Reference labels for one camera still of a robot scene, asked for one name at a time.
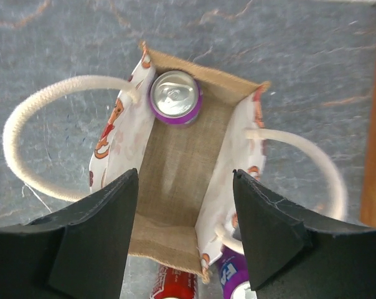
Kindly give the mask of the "red soda can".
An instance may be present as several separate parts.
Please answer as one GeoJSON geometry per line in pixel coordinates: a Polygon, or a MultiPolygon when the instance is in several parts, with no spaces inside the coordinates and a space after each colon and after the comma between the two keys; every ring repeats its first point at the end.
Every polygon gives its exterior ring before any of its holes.
{"type": "Polygon", "coordinates": [[[150,299],[198,299],[197,275],[160,265],[150,299]]]}

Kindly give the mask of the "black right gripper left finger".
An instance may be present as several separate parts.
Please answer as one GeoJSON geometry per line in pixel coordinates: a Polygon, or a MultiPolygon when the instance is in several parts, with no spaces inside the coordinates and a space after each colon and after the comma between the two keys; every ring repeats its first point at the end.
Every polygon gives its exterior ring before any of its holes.
{"type": "Polygon", "coordinates": [[[0,298],[118,298],[138,184],[130,169],[57,212],[0,227],[0,298]]]}

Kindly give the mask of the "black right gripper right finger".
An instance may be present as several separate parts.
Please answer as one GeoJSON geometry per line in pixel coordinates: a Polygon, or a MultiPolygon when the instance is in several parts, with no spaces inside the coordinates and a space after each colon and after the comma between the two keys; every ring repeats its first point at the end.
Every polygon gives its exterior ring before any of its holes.
{"type": "Polygon", "coordinates": [[[313,212],[241,169],[233,195],[258,298],[376,298],[376,229],[313,212]]]}

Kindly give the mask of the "purple soda can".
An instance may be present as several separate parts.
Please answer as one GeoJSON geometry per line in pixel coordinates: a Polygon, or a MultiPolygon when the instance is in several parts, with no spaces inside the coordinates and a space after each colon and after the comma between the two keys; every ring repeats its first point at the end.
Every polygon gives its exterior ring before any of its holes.
{"type": "Polygon", "coordinates": [[[148,102],[159,121],[172,126],[186,126],[199,116],[203,92],[191,75],[171,70],[154,80],[148,92],[148,102]]]}
{"type": "Polygon", "coordinates": [[[216,267],[224,299],[257,299],[256,291],[251,290],[244,255],[223,247],[216,267]]]}

